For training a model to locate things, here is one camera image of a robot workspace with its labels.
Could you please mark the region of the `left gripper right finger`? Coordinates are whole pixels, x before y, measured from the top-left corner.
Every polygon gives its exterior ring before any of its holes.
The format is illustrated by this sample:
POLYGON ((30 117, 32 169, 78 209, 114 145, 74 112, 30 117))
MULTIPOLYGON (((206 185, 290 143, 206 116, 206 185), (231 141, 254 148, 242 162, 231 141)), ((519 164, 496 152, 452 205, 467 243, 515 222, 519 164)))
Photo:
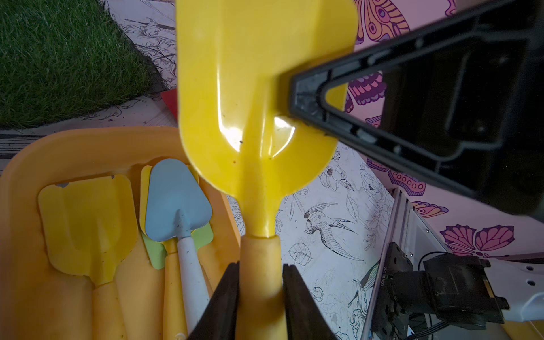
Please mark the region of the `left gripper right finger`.
POLYGON ((297 267, 286 263, 283 265, 283 293, 289 340, 337 338, 324 320, 297 267))

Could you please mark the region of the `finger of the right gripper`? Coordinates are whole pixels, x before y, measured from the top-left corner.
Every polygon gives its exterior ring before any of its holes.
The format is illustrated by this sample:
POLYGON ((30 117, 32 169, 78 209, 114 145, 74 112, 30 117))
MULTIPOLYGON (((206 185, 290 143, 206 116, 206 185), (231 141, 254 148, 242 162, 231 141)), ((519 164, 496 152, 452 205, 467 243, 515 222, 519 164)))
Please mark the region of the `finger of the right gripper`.
POLYGON ((543 3, 486 1, 294 75, 290 112, 381 164, 543 219, 543 3), (381 124, 327 95, 377 73, 381 124))

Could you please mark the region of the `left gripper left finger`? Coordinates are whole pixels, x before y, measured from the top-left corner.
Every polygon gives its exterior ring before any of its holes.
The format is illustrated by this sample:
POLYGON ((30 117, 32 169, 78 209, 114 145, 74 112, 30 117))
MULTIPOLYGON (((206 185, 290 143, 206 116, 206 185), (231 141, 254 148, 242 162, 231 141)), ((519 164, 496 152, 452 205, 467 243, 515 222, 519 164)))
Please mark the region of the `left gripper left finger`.
POLYGON ((239 262, 230 263, 188 339, 235 339, 239 301, 239 262))

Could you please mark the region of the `blue trowel white handle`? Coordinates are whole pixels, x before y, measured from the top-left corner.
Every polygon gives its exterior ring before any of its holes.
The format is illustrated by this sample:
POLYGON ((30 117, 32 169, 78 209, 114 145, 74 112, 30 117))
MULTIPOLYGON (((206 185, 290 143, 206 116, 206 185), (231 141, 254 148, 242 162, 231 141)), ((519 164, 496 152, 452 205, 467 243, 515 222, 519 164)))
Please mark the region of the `blue trowel white handle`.
POLYGON ((211 204, 182 161, 165 159, 152 168, 145 232, 156 242, 177 239, 188 333, 194 331, 210 301, 191 232, 211 217, 211 204))

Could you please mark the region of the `yellow plastic shovel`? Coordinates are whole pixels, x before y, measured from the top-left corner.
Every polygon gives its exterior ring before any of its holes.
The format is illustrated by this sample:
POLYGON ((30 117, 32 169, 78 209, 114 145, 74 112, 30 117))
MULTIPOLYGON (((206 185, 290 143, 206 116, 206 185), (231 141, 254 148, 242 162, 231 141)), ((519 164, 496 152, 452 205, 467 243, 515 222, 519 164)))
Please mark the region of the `yellow plastic shovel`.
POLYGON ((245 234, 237 339, 286 339, 281 201, 337 141, 289 115, 291 77, 354 48, 352 1, 177 1, 178 123, 190 163, 235 198, 245 234))
POLYGON ((116 174, 49 185, 38 207, 50 263, 94 285, 93 338, 127 339, 115 275, 138 235, 130 180, 116 174))

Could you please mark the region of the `yellow plastic storage box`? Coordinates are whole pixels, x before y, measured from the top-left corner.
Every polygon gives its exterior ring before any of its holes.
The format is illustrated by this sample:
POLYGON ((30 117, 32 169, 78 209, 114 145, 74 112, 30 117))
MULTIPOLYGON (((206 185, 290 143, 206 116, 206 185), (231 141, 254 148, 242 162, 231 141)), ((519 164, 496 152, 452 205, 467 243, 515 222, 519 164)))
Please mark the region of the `yellow plastic storage box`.
MULTIPOLYGON (((1 175, 1 339, 93 339, 93 283, 49 262, 38 193, 50 184, 124 174, 139 211, 140 171, 163 158, 188 162, 178 128, 71 130, 20 151, 1 175)), ((198 251, 211 289, 239 260, 239 231, 228 200, 202 179, 213 208, 214 239, 198 251)), ((164 271, 152 268, 138 235, 116 270, 128 339, 162 339, 164 271)))

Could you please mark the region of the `red shovel wooden handle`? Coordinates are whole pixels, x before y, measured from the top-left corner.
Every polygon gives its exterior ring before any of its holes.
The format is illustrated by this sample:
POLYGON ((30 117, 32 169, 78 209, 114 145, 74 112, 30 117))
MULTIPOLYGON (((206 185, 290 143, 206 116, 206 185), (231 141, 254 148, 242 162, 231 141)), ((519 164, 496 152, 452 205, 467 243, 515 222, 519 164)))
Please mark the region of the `red shovel wooden handle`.
POLYGON ((178 95, 177 89, 170 89, 161 93, 161 99, 166 104, 174 120, 178 122, 178 95))

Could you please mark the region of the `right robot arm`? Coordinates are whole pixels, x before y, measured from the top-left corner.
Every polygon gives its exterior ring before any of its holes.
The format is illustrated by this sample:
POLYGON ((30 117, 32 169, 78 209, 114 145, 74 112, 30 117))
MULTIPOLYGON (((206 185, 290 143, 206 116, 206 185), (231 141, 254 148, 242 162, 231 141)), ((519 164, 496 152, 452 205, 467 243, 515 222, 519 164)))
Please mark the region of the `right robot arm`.
MULTIPOLYGON (((290 112, 362 152, 409 196, 428 186, 543 220, 543 3, 450 1, 444 19, 411 30, 392 1, 357 1, 365 50, 291 79, 290 112)), ((391 244, 372 330, 401 313, 447 326, 543 318, 543 265, 493 259, 511 225, 447 226, 448 253, 411 269, 391 244)))

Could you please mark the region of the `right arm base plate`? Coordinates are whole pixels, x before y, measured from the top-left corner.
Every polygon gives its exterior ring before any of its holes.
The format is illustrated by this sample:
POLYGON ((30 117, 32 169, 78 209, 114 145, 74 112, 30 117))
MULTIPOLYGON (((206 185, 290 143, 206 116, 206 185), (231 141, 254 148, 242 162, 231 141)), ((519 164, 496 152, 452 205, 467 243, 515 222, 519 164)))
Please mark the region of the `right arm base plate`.
POLYGON ((405 339, 408 335, 409 314, 398 303, 393 291, 393 276, 412 272, 413 264, 397 243, 391 242, 380 271, 378 291, 371 331, 379 339, 405 339))

